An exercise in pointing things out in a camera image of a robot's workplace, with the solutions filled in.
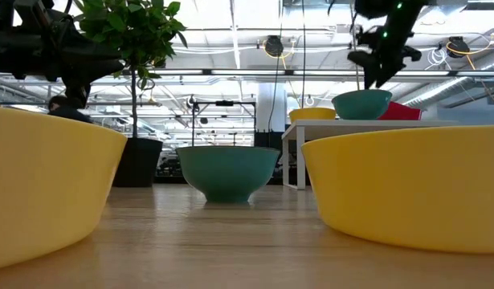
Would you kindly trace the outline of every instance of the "wooden table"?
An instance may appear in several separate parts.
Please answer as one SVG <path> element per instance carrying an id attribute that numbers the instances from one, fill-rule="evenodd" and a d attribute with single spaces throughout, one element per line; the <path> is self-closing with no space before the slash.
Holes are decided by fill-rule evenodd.
<path id="1" fill-rule="evenodd" d="M 188 185 L 115 189 L 95 232 L 0 269 L 0 289 L 494 289 L 494 255 L 385 246 L 331 230 L 313 193 L 268 186 L 249 206 Z"/>
<path id="2" fill-rule="evenodd" d="M 358 132 L 375 132 L 402 128 L 430 128 L 456 125 L 455 121 L 425 120 L 297 120 L 282 135 L 283 183 L 305 189 L 305 159 L 300 147 L 307 140 L 341 136 Z M 296 186 L 289 184 L 289 146 L 296 140 Z"/>

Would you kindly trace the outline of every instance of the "white table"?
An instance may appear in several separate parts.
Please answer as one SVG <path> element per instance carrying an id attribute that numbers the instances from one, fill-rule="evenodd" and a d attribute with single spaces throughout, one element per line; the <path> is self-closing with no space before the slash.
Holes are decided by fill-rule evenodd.
<path id="1" fill-rule="evenodd" d="M 283 183 L 295 189 L 305 189 L 305 160 L 300 148 L 306 140 L 357 132 L 451 125 L 457 125 L 457 123 L 442 120 L 297 120 L 282 135 Z M 296 140 L 296 186 L 289 185 L 289 140 Z"/>

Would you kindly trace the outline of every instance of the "red bowl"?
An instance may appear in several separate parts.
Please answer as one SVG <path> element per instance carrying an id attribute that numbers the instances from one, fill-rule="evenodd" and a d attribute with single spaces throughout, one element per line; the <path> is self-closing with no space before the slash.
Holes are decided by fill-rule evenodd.
<path id="1" fill-rule="evenodd" d="M 420 120 L 422 111 L 417 108 L 410 108 L 403 104 L 390 102 L 388 110 L 378 119 L 379 120 Z"/>

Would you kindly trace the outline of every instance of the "black planter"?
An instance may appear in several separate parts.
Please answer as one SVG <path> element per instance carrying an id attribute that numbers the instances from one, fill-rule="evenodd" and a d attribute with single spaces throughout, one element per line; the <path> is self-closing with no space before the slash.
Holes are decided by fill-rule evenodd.
<path id="1" fill-rule="evenodd" d="M 163 143 L 158 140 L 129 138 L 112 185 L 126 188 L 152 186 L 162 147 Z"/>

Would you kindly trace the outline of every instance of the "teal bowl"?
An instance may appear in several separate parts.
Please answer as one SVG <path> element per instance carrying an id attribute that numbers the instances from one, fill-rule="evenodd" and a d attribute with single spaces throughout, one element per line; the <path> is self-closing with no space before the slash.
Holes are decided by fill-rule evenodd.
<path id="1" fill-rule="evenodd" d="M 336 96 L 333 104 L 343 120 L 376 120 L 388 110 L 391 96 L 388 91 L 361 90 Z"/>
<path id="2" fill-rule="evenodd" d="M 279 151 L 258 147 L 198 146 L 177 149 L 182 174 L 208 202 L 244 203 L 270 181 Z"/>

